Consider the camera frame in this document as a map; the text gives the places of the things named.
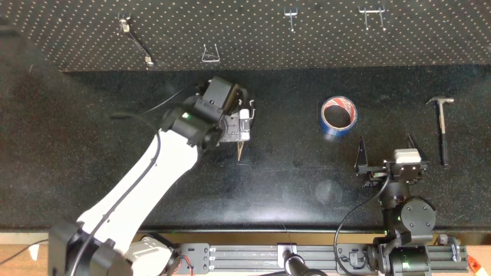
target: black table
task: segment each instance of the black table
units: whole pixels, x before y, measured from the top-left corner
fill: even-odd
[[[411,133],[429,157],[429,176],[411,188],[437,208],[436,230],[491,230],[489,67],[385,67],[290,71],[92,72],[63,75],[28,63],[2,64],[0,229],[44,231],[76,219],[116,185],[153,134],[113,111],[141,111],[179,88],[220,74],[254,93],[252,141],[206,153],[176,182],[142,230],[332,232],[376,191],[354,176],[358,139],[380,165]],[[445,106],[450,169],[440,166],[436,95]],[[359,112],[336,143],[322,139],[318,107],[343,95]],[[163,111],[151,119],[158,123]],[[380,206],[356,212],[347,230],[382,230]]]

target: blue tape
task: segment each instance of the blue tape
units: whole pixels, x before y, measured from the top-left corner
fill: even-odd
[[[344,110],[346,110],[346,112],[348,112],[350,116],[349,125],[344,127],[336,127],[336,126],[332,126],[325,119],[325,110],[333,106],[342,107],[344,108]],[[346,97],[336,96],[336,97],[329,98],[328,100],[325,101],[324,104],[322,104],[319,124],[321,125],[323,134],[327,134],[331,136],[344,136],[348,134],[351,128],[353,128],[353,126],[356,124],[357,118],[358,118],[358,111],[356,109],[356,106],[353,104],[353,102]]]

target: hammer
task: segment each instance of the hammer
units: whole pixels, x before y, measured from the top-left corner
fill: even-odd
[[[428,100],[427,104],[436,101],[438,104],[438,111],[439,111],[439,116],[440,116],[440,148],[442,152],[442,165],[444,168],[449,167],[448,163],[448,145],[447,145],[447,139],[445,138],[445,118],[443,116],[443,104],[444,103],[453,103],[453,98],[450,97],[444,97],[444,96],[438,96],[438,97],[432,97],[430,100]]]

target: black pegboard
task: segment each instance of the black pegboard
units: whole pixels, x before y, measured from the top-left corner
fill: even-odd
[[[298,7],[291,32],[284,8]],[[378,14],[358,8],[384,7]],[[473,0],[6,0],[3,14],[61,71],[148,70],[118,12],[157,60],[151,70],[490,64],[491,4]],[[203,63],[203,44],[221,61]]]

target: orange object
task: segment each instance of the orange object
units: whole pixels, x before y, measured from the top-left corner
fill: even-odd
[[[468,259],[470,270],[472,270],[476,274],[476,276],[488,276],[483,266],[481,266],[481,264],[477,262],[475,258],[468,256]]]

